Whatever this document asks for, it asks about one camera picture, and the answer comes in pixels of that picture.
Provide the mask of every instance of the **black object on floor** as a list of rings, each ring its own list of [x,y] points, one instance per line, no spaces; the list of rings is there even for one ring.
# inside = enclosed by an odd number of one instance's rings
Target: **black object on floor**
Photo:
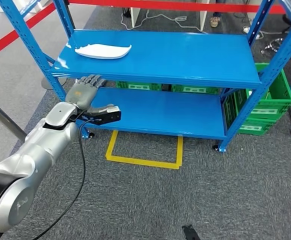
[[[182,226],[182,230],[185,236],[185,239],[187,240],[200,240],[200,238],[191,224],[187,226]]]

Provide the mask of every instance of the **person's foot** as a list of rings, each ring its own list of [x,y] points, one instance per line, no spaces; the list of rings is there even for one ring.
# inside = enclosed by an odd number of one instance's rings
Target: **person's foot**
[[[218,24],[219,24],[219,22],[220,22],[220,17],[218,17],[218,16],[213,16],[213,17],[210,18],[210,25],[212,28],[218,27]]]

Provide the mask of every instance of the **shelf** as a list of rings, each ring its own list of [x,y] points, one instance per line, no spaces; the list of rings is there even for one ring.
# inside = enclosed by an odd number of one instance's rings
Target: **shelf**
[[[101,128],[137,133],[224,139],[221,104],[218,95],[169,91],[100,88],[93,107],[119,106],[121,120]]]
[[[88,44],[132,47],[113,60],[74,51]],[[107,80],[207,87],[261,84],[247,37],[231,34],[76,30],[50,71],[55,77],[101,74]]]

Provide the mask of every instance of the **crate handle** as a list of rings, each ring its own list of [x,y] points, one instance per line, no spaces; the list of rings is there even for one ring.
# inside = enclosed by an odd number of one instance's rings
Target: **crate handle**
[[[261,126],[250,126],[250,125],[242,125],[240,130],[249,130],[249,131],[261,131]]]
[[[278,109],[263,109],[263,108],[255,108],[252,114],[278,114]]]
[[[185,93],[202,93],[205,94],[207,92],[206,88],[199,88],[199,87],[184,87],[184,92]]]
[[[150,87],[148,85],[135,85],[135,84],[129,84],[129,89],[141,89],[141,90],[150,90]]]

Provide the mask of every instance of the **blue metal shelf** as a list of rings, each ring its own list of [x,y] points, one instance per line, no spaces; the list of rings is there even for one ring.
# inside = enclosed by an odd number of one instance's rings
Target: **blue metal shelf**
[[[88,44],[132,45],[116,60],[81,56]],[[208,87],[261,85],[246,36],[182,32],[75,30],[52,66],[55,77],[100,74],[108,80]]]
[[[105,87],[98,91],[92,106],[110,103],[119,106],[120,121],[87,127],[204,139],[225,137],[218,95]]]
[[[26,11],[34,2],[32,0]],[[255,67],[251,47],[275,0],[262,0],[246,36],[76,30],[65,2],[53,0],[68,37],[68,43],[54,61],[43,53],[30,31],[24,20],[25,11],[21,14],[12,0],[0,0],[2,9],[61,101],[64,101],[66,92],[58,77],[90,74],[100,74],[107,80],[223,88],[219,96],[101,89],[93,102],[95,107],[113,103],[122,110],[122,120],[100,127],[103,129],[218,139],[217,149],[225,152],[227,144],[291,58],[290,30],[267,67],[261,72]],[[291,16],[291,1],[280,2]],[[74,51],[88,44],[132,47],[126,56],[114,60],[87,58]],[[223,118],[224,102],[242,88],[253,91],[227,129]],[[85,127],[82,136],[89,136]]]

